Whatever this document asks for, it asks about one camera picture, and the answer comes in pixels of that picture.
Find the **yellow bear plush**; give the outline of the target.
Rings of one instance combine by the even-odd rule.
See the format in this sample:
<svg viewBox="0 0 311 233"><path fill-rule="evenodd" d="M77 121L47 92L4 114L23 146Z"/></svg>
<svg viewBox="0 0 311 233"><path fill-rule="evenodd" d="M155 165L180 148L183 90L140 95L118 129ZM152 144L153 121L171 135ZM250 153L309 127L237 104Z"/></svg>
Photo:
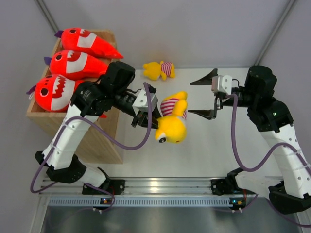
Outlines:
<svg viewBox="0 0 311 233"><path fill-rule="evenodd" d="M175 77L175 67L171 62L150 62L144 64L142 67L143 75L152 81L156 81L159 78L165 81L168 77Z"/></svg>
<svg viewBox="0 0 311 233"><path fill-rule="evenodd" d="M160 104L162 117L157 119L158 129L155 140L159 143L181 143L187 135L187 92L180 91L167 98Z"/></svg>

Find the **red shark plush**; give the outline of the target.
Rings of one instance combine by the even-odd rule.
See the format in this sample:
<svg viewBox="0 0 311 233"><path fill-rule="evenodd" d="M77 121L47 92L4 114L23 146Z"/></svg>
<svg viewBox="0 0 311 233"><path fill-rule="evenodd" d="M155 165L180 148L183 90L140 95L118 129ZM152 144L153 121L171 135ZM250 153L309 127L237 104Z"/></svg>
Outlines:
<svg viewBox="0 0 311 233"><path fill-rule="evenodd" d="M105 74L108 65L84 52L62 50L53 57L44 57L51 74L59 74L70 80L91 77L98 78Z"/></svg>
<svg viewBox="0 0 311 233"><path fill-rule="evenodd" d="M107 59L124 58L113 45L86 29L68 28L59 30L54 36L61 39L66 50L84 52L94 57Z"/></svg>
<svg viewBox="0 0 311 233"><path fill-rule="evenodd" d="M82 116L81 111L71 102L71 99L84 84L94 84L94 82L74 81L60 74L50 74L41 78L27 94L33 95L36 103L48 112L69 111L67 118L70 119Z"/></svg>

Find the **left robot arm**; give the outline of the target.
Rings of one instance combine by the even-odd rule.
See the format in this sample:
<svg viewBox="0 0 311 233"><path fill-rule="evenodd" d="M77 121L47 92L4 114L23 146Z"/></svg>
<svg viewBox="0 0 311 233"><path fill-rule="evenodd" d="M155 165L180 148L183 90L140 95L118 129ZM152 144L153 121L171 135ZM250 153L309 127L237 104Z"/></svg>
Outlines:
<svg viewBox="0 0 311 233"><path fill-rule="evenodd" d="M90 127L94 127L102 135L118 147L125 150L138 150L148 140L155 120L160 117L157 109L158 99L156 89L144 82L143 89L136 92L128 90L128 86L135 78L135 69L121 61L108 65L105 74L97 81L86 81L78 85L71 96L66 116L51 143L43 151L35 154L40 164L35 173L38 177L42 168L46 167L46 174L51 184L34 189L36 179L33 178L30 190L40 193L57 183L71 184L82 182L99 194L108 194L111 179L101 168L85 165L75 154L80 142ZM95 124L105 112L115 107L133 117L133 124L147 129L143 140L136 146L126 146L109 136Z"/></svg>

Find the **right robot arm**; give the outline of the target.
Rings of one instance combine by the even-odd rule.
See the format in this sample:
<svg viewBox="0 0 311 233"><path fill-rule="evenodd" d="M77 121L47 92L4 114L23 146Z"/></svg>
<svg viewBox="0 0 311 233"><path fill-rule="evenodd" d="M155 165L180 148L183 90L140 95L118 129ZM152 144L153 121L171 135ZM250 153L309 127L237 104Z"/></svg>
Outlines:
<svg viewBox="0 0 311 233"><path fill-rule="evenodd" d="M232 107L231 145L238 168L223 179L211 181L215 195L250 193L265 197L281 214L303 212L311 206L311 166L306 161L295 134L294 120L287 105L274 97L277 82L272 70L265 66L249 68L244 86L233 87L233 78L221 76L217 69L194 81L193 85L209 85L214 94L212 110L195 110L208 120L215 119L225 106ZM263 166L260 162L247 168L238 155L236 145L236 113L247 109L247 116L256 126L270 149L263 160L273 156L282 179L256 178L252 174Z"/></svg>

